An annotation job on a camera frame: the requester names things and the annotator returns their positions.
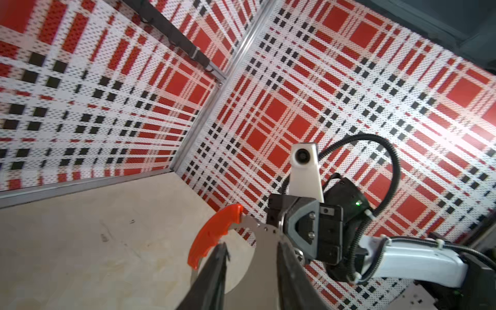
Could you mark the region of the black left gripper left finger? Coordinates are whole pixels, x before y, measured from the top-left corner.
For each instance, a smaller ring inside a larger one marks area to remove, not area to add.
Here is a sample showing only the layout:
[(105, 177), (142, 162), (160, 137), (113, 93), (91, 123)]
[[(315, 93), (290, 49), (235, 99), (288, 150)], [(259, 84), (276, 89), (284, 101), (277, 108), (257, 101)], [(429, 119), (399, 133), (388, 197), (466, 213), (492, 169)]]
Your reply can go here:
[(177, 309), (223, 309), (229, 259), (226, 243), (217, 245)]

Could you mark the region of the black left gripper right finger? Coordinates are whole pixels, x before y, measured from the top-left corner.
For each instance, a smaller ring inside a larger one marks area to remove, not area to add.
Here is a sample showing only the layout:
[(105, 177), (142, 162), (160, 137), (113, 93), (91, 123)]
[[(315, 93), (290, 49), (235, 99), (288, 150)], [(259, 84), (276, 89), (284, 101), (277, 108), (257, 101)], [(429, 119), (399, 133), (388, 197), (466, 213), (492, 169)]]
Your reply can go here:
[(285, 242), (278, 243), (276, 268), (280, 309), (328, 309)]

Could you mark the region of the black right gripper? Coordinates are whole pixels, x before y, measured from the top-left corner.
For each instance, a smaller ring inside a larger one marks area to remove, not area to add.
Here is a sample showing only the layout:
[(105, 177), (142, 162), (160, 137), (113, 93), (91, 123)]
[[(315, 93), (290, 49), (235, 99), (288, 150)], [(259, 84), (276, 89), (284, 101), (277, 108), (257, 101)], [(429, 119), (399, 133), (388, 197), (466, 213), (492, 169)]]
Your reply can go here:
[(331, 279), (346, 281), (346, 255), (370, 205), (348, 178), (331, 176), (330, 180), (337, 182), (324, 193), (323, 203), (313, 198), (270, 195), (266, 223), (282, 229), (302, 254), (303, 264), (322, 262)]

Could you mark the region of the metal keyring gauge red handle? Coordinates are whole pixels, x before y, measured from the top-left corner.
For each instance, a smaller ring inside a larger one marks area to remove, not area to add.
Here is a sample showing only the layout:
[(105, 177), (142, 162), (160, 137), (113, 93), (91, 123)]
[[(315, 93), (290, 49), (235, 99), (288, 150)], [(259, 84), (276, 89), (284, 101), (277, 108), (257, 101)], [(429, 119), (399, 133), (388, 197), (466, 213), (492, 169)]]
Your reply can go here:
[(302, 263), (302, 254), (281, 229), (246, 215), (239, 204), (223, 208), (205, 222), (190, 247), (187, 264), (191, 287), (214, 248), (226, 243), (230, 259), (223, 309), (280, 309), (276, 268), (279, 242), (287, 243)]

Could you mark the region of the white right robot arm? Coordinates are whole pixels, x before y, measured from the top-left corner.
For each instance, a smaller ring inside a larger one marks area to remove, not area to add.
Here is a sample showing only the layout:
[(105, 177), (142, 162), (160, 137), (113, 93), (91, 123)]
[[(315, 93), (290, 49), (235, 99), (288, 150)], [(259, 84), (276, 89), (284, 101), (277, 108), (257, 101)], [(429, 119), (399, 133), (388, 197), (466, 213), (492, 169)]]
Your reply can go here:
[[(347, 282), (346, 252), (369, 218), (369, 203), (347, 178), (314, 198), (272, 194), (267, 223), (281, 227), (305, 264), (322, 262), (328, 276)], [(355, 252), (359, 284), (375, 278), (406, 278), (431, 284), (441, 309), (494, 309), (495, 262), (485, 254), (441, 239), (363, 236)]]

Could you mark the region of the black hook rail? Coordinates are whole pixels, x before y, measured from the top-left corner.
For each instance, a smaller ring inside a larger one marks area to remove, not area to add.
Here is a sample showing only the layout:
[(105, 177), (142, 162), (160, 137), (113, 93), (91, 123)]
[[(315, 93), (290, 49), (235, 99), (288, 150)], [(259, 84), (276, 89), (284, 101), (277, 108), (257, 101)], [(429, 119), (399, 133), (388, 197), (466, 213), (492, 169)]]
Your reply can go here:
[(139, 0), (123, 0), (123, 2), (138, 14), (142, 23), (157, 29), (172, 46), (183, 50), (190, 59), (201, 65), (206, 73), (212, 74), (220, 85), (226, 81), (226, 74), (150, 2)]

